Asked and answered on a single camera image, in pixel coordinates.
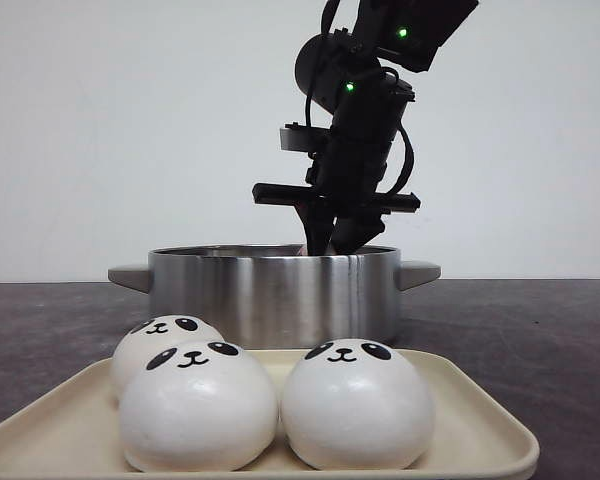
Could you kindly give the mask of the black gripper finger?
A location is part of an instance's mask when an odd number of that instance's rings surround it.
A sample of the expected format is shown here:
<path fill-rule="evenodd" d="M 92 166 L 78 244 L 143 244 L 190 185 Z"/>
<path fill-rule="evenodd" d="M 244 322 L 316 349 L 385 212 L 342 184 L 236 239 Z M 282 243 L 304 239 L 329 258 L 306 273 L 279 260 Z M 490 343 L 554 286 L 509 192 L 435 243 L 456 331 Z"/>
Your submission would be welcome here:
<path fill-rule="evenodd" d="M 308 255 L 325 255 L 334 229 L 335 214 L 324 199 L 298 203 L 295 210 L 303 224 Z"/>
<path fill-rule="evenodd" d="M 332 232 L 332 247 L 339 255 L 354 254 L 385 230 L 381 212 L 358 212 L 339 217 Z"/>

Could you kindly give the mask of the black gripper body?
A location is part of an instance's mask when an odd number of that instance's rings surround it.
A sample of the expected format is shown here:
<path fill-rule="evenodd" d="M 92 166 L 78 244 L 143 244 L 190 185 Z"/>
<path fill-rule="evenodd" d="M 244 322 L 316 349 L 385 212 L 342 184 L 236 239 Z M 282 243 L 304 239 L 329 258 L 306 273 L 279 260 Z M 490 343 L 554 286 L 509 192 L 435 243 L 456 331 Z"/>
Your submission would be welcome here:
<path fill-rule="evenodd" d="M 305 186 L 257 183 L 252 189 L 258 204 L 290 205 L 324 199 L 335 216 L 348 216 L 363 209 L 382 214 L 415 212 L 421 205 L 414 194 L 400 194 L 409 170 L 401 172 L 394 187 L 376 190 L 386 171 L 391 142 L 366 143 L 330 134 L 319 152 L 308 153 L 313 160 Z"/>

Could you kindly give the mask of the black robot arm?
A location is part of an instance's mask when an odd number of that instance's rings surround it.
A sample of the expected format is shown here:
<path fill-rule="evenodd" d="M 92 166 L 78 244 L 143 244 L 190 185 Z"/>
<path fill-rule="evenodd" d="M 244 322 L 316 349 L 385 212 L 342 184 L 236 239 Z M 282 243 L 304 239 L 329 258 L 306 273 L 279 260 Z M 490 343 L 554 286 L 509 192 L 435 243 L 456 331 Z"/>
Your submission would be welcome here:
<path fill-rule="evenodd" d="M 419 199 L 402 193 L 414 165 L 406 142 L 396 183 L 377 190 L 401 120 L 415 92 L 397 66 L 429 69 L 438 50 L 476 9 L 475 1 L 362 1 L 353 29 L 332 29 L 338 4 L 326 3 L 321 32 L 308 40 L 295 63 L 307 105 L 332 116 L 328 128 L 291 123 L 280 131 L 281 147 L 307 153 L 313 163 L 305 186 L 258 183 L 258 204 L 290 205 L 306 235 L 306 254 L 353 254 L 382 233 L 382 215 L 414 212 Z"/>

